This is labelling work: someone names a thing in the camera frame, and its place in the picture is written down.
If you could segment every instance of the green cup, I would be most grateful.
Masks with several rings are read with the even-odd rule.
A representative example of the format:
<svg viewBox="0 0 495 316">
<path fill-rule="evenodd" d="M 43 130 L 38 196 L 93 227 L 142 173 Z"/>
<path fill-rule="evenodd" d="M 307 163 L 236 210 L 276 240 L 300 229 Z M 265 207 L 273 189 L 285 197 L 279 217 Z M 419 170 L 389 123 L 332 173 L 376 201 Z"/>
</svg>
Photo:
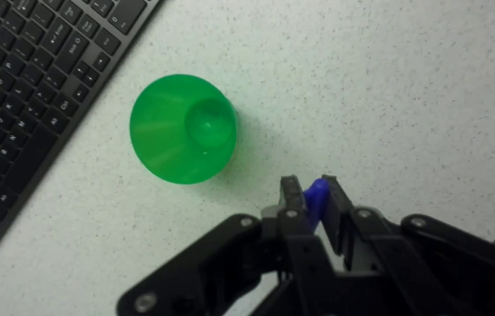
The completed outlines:
<svg viewBox="0 0 495 316">
<path fill-rule="evenodd" d="M 170 75 L 147 86 L 130 116 L 132 146 L 149 171 L 178 184 L 207 180 L 231 158 L 234 109 L 210 82 Z"/>
</svg>

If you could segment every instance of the white speckled countertop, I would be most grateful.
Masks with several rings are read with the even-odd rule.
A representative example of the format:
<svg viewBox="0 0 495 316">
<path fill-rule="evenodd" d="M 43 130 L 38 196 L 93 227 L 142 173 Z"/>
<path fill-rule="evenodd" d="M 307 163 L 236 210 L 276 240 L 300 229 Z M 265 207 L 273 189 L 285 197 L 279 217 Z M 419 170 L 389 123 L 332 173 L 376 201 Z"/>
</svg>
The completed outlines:
<svg viewBox="0 0 495 316">
<path fill-rule="evenodd" d="M 129 138 L 141 90 L 176 72 L 241 120 L 233 162 L 193 186 L 155 178 Z M 280 176 L 322 173 L 396 222 L 495 239 L 495 1 L 167 0 L 0 243 L 0 316 L 112 315 L 228 215 L 276 202 Z"/>
</svg>

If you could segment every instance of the blue object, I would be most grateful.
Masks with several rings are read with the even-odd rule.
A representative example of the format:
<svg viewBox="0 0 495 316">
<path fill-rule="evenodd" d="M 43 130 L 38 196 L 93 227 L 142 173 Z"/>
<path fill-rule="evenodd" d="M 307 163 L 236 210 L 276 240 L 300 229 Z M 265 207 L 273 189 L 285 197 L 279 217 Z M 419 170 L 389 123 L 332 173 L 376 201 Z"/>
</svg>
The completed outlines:
<svg viewBox="0 0 495 316">
<path fill-rule="evenodd" d="M 320 178 L 314 181 L 308 190 L 304 191 L 304 198 L 306 199 L 306 208 L 308 208 L 310 228 L 312 232 L 315 232 L 327 207 L 327 200 L 329 198 L 327 180 Z"/>
</svg>

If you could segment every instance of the black keyboard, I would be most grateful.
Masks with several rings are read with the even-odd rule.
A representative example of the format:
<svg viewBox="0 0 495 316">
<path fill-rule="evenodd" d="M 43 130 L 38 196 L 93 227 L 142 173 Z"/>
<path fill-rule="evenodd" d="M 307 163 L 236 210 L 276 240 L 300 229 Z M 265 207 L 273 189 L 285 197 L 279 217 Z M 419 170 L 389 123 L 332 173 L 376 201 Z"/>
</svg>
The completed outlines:
<svg viewBox="0 0 495 316">
<path fill-rule="evenodd" d="M 157 2 L 0 0 L 0 238 Z"/>
</svg>

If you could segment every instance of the screw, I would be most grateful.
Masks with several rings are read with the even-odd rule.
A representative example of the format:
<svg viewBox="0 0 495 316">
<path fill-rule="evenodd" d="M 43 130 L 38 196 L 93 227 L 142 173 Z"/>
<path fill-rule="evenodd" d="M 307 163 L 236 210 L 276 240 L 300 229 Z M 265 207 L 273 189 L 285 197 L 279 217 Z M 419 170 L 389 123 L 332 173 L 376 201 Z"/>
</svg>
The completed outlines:
<svg viewBox="0 0 495 316">
<path fill-rule="evenodd" d="M 286 211 L 286 216 L 288 216 L 288 217 L 296 217 L 296 216 L 298 216 L 298 212 L 296 212 L 294 210 L 288 210 L 288 211 Z"/>
<path fill-rule="evenodd" d="M 247 227 L 247 226 L 253 224 L 253 220 L 251 218 L 249 218 L 249 217 L 245 217 L 245 218 L 242 218 L 242 220 L 239 221 L 239 223 L 242 226 Z"/>
<path fill-rule="evenodd" d="M 414 218 L 412 218 L 412 225 L 415 227 L 423 227 L 426 225 L 426 222 L 422 218 L 414 217 Z"/>
<path fill-rule="evenodd" d="M 144 293 L 134 301 L 136 312 L 149 312 L 157 303 L 157 295 L 154 292 Z"/>
<path fill-rule="evenodd" d="M 357 215 L 362 218 L 367 218 L 370 217 L 372 213 L 369 210 L 358 210 Z"/>
</svg>

